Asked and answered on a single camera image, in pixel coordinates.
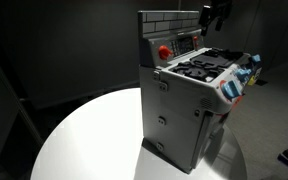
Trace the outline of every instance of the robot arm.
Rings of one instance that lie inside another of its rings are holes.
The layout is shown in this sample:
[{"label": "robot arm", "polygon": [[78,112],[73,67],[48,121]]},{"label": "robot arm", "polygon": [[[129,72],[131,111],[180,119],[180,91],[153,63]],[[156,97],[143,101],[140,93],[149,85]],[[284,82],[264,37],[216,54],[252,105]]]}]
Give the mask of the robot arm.
[{"label": "robot arm", "polygon": [[221,30],[222,24],[228,18],[232,9],[232,0],[212,0],[211,6],[204,6],[199,24],[202,26],[202,36],[206,36],[208,26],[217,18],[215,30]]}]

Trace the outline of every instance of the gray toy stove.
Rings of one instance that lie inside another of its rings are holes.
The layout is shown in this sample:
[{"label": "gray toy stove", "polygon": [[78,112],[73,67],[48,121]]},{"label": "gray toy stove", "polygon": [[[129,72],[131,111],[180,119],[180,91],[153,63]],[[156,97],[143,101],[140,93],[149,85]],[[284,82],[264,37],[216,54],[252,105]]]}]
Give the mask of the gray toy stove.
[{"label": "gray toy stove", "polygon": [[259,56],[205,48],[197,11],[140,11],[143,146],[190,173],[260,71]]}]

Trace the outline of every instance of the white round table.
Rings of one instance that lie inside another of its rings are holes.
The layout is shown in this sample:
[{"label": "white round table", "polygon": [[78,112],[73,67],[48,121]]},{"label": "white round table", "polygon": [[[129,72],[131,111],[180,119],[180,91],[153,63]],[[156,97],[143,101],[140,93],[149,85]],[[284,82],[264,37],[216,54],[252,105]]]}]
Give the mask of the white round table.
[{"label": "white round table", "polygon": [[222,134],[187,175],[141,146],[140,89],[121,90],[66,117],[40,150],[31,180],[247,179],[235,137],[226,126]]}]

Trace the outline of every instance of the red button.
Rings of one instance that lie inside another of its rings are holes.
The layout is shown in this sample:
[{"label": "red button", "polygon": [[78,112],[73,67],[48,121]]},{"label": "red button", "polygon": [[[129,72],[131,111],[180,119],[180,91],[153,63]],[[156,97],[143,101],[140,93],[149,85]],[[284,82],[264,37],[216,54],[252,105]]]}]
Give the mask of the red button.
[{"label": "red button", "polygon": [[173,54],[173,52],[163,45],[158,49],[158,54],[162,60],[167,60],[168,56]]}]

